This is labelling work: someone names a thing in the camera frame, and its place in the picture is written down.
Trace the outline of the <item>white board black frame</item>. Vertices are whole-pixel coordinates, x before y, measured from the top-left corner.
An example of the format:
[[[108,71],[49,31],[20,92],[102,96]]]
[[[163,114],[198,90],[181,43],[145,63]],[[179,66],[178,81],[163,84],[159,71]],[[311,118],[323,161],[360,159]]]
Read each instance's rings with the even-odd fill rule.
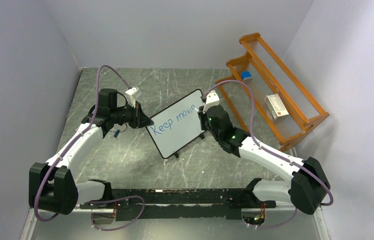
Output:
[[[146,129],[163,159],[178,155],[178,151],[202,135],[198,109],[204,105],[203,93],[196,89],[151,117],[153,124]]]

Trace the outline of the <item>blue marker cap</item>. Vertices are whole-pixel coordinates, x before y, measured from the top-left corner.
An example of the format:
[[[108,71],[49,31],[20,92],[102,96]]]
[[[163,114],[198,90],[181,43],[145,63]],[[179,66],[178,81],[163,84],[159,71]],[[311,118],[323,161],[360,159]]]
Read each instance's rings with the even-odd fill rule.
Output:
[[[119,135],[119,133],[120,133],[120,130],[116,130],[116,131],[114,132],[114,135],[113,135],[113,136],[114,136],[115,138],[117,138],[118,135]]]

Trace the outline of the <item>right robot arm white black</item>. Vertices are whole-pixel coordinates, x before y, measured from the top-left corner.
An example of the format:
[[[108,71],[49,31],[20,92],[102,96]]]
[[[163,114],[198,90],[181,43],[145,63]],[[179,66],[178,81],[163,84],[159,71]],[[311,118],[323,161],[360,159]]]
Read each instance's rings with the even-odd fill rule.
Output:
[[[299,211],[312,215],[324,205],[324,198],[333,203],[330,183],[321,163],[313,158],[302,159],[281,152],[259,141],[243,129],[234,127],[228,113],[221,105],[208,110],[197,110],[201,129],[208,131],[223,151],[239,158],[251,160],[282,178],[281,181],[260,180],[244,194],[250,207],[261,202],[291,203]]]

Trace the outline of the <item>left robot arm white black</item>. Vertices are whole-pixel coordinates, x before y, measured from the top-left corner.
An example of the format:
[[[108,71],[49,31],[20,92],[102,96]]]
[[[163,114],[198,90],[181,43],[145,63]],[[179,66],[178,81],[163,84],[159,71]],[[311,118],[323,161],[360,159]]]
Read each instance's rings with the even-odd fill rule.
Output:
[[[34,163],[29,170],[28,203],[36,210],[68,215],[77,205],[94,202],[101,208],[113,202],[111,184],[91,179],[76,183],[72,170],[79,168],[88,153],[115,125],[139,129],[153,125],[141,108],[142,91],[132,87],[121,93],[103,88],[96,103],[82,120],[74,136],[44,163]]]

